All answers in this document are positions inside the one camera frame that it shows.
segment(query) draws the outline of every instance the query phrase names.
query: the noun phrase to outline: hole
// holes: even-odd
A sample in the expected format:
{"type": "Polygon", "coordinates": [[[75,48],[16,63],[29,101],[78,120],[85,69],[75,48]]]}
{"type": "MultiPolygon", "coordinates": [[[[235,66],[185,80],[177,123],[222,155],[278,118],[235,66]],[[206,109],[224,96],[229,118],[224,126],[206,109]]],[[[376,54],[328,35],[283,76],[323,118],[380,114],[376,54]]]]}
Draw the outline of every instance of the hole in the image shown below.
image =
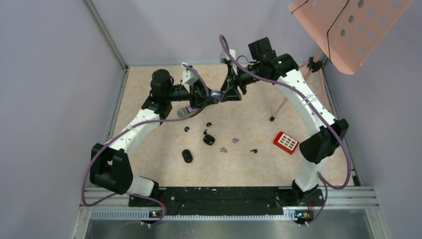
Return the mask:
{"type": "Polygon", "coordinates": [[[401,4],[402,4],[402,0],[394,0],[393,4],[391,4],[391,7],[392,8],[399,8],[401,4]]]}
{"type": "Polygon", "coordinates": [[[364,1],[364,0],[360,0],[360,1],[357,3],[357,7],[358,7],[358,8],[362,8],[364,4],[365,4],[365,1],[364,1]]]}
{"type": "Polygon", "coordinates": [[[359,26],[357,27],[358,31],[363,31],[365,29],[365,24],[359,24],[359,26]]]}
{"type": "Polygon", "coordinates": [[[373,33],[370,33],[367,37],[368,41],[372,41],[374,40],[374,38],[375,38],[375,35],[373,33]]]}
{"type": "Polygon", "coordinates": [[[385,24],[387,24],[387,19],[385,17],[382,17],[378,23],[380,24],[380,26],[384,26],[385,24]]]}
{"type": "Polygon", "coordinates": [[[375,8],[371,8],[368,11],[368,16],[373,16],[373,15],[375,15],[375,8]]]}

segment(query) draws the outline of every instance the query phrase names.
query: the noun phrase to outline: red box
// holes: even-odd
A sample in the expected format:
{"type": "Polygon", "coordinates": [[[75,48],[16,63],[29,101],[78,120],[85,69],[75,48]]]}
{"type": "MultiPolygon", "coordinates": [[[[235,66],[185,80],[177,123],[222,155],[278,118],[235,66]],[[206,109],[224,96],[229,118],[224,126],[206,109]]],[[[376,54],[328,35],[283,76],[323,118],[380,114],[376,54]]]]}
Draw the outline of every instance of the red box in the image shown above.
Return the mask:
{"type": "Polygon", "coordinates": [[[273,143],[282,150],[288,152],[290,155],[295,152],[296,148],[299,145],[299,141],[282,131],[278,133],[273,143]]]}

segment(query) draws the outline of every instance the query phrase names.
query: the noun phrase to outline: gray wall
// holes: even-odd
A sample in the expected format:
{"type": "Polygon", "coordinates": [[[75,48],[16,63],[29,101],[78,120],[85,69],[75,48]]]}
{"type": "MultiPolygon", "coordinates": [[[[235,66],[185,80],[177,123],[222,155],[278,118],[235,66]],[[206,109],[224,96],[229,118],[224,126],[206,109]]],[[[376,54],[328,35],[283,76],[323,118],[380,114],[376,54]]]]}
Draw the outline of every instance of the gray wall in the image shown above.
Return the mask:
{"type": "Polygon", "coordinates": [[[297,61],[317,45],[287,9],[293,0],[93,0],[128,65],[218,63],[224,34],[237,54],[268,36],[297,61]]]}
{"type": "Polygon", "coordinates": [[[68,238],[123,77],[82,0],[0,1],[1,238],[68,238]]]}
{"type": "Polygon", "coordinates": [[[358,175],[373,185],[394,238],[420,238],[422,1],[352,76],[327,68],[358,175]]]}

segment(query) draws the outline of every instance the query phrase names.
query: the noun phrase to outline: robotic arm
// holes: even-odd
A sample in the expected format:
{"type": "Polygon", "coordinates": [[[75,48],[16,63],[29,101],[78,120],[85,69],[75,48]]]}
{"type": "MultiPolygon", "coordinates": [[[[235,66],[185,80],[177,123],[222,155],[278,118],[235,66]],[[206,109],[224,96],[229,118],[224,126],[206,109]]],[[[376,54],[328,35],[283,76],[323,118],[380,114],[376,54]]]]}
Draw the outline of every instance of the robotic arm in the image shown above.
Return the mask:
{"type": "MultiPolygon", "coordinates": [[[[340,138],[344,138],[348,129],[346,120],[337,120],[322,106],[305,83],[297,63],[289,54],[277,56],[271,48],[268,38],[255,41],[248,46],[252,58],[257,61],[257,63],[247,66],[249,71],[298,89],[331,124],[340,138]]],[[[230,54],[235,58],[234,50],[230,50],[230,54]]],[[[129,156],[148,133],[158,127],[160,123],[143,124],[136,128],[132,126],[142,121],[166,119],[172,109],[172,101],[189,101],[191,107],[195,109],[219,102],[240,101],[242,96],[238,89],[245,95],[247,93],[246,86],[258,82],[258,80],[238,70],[224,52],[221,54],[220,61],[227,65],[227,76],[220,91],[208,89],[210,92],[208,97],[205,94],[204,86],[191,71],[186,70],[183,73],[182,81],[178,85],[173,85],[174,80],[168,71],[164,69],[155,71],[152,74],[150,95],[132,122],[123,129],[128,132],[114,141],[94,162],[90,171],[90,181],[117,194],[136,193],[143,196],[154,194],[154,190],[158,190],[158,183],[147,178],[134,177],[129,156]]],[[[320,119],[314,115],[308,103],[295,92],[278,85],[277,87],[292,102],[311,135],[300,144],[300,151],[305,160],[299,175],[292,184],[298,201],[306,202],[307,198],[317,189],[317,173],[322,170],[326,161],[334,153],[338,142],[320,119]]],[[[102,144],[93,147],[92,158],[102,147],[102,144]]]]}

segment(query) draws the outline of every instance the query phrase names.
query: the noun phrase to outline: black oval object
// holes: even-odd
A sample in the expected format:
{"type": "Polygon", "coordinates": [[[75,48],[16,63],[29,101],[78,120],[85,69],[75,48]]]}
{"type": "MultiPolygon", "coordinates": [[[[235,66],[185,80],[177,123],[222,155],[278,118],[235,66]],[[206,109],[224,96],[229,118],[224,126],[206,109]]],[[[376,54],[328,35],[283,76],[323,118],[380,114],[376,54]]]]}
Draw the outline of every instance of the black oval object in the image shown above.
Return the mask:
{"type": "Polygon", "coordinates": [[[185,150],[182,151],[182,156],[183,156],[183,159],[185,160],[185,162],[187,162],[187,163],[192,162],[192,160],[194,159],[192,157],[191,152],[188,149],[185,149],[185,150]]]}
{"type": "Polygon", "coordinates": [[[212,145],[215,142],[215,138],[207,134],[204,136],[204,142],[208,145],[212,145]]]}

